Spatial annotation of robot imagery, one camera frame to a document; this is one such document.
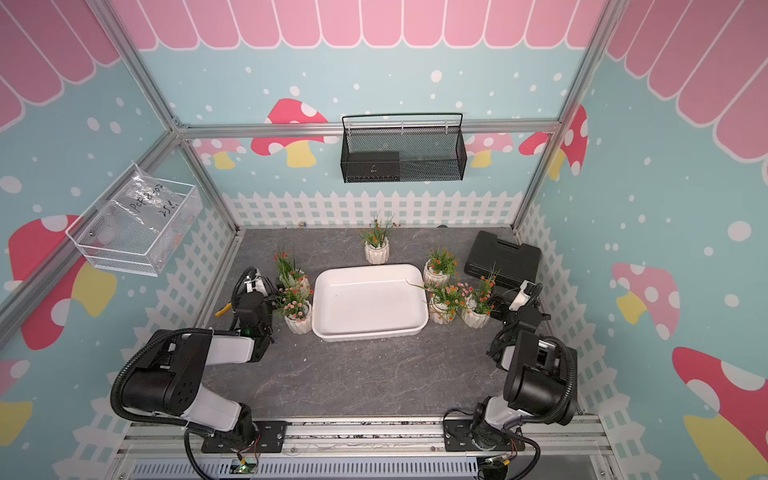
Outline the ribbed pot orange flowers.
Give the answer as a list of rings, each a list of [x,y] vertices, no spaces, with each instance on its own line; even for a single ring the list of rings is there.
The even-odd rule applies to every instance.
[[[497,274],[497,271],[492,271],[489,275],[482,276],[477,284],[458,283],[465,305],[461,318],[468,327],[481,329],[490,321],[491,313],[495,309],[492,296]]]

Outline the twine pot pink flowers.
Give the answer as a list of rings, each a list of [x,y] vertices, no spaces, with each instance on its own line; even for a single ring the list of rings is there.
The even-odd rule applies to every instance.
[[[438,325],[451,323],[468,308],[468,299],[461,284],[426,282],[425,292],[429,319]]]

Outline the white rectangular storage tray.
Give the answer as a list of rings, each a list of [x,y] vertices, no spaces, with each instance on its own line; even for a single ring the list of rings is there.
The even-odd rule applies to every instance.
[[[323,341],[416,335],[428,321],[422,273],[414,265],[329,269],[315,281],[312,329]]]

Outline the twine pot orange flowers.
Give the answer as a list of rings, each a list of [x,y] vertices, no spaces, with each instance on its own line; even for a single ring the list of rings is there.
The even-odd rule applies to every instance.
[[[423,270],[424,282],[438,287],[446,286],[457,273],[457,267],[456,258],[447,249],[433,249]]]

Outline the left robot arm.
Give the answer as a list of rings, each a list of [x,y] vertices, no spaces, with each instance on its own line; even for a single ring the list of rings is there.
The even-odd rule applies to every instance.
[[[259,291],[232,302],[228,330],[159,330],[118,373],[110,393],[115,414],[125,420],[186,428],[219,437],[235,448],[251,445],[257,427],[248,406],[202,384],[208,367],[260,361],[273,343],[271,298]]]

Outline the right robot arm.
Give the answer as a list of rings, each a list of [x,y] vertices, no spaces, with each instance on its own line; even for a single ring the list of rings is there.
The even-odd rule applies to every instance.
[[[550,319],[531,299],[503,316],[487,355],[506,372],[502,393],[481,401],[471,439],[481,450],[523,444],[526,424],[567,425],[578,410],[577,353],[554,336],[537,332]]]

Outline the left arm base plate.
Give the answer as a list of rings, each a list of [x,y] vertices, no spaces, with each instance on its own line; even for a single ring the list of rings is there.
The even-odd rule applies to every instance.
[[[286,421],[246,421],[230,432],[217,432],[203,440],[204,454],[235,453],[281,453],[286,438]]]

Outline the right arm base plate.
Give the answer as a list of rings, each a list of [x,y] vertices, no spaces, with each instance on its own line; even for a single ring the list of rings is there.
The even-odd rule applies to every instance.
[[[442,421],[444,448],[448,452],[513,452],[524,451],[523,442],[471,419],[448,418]]]

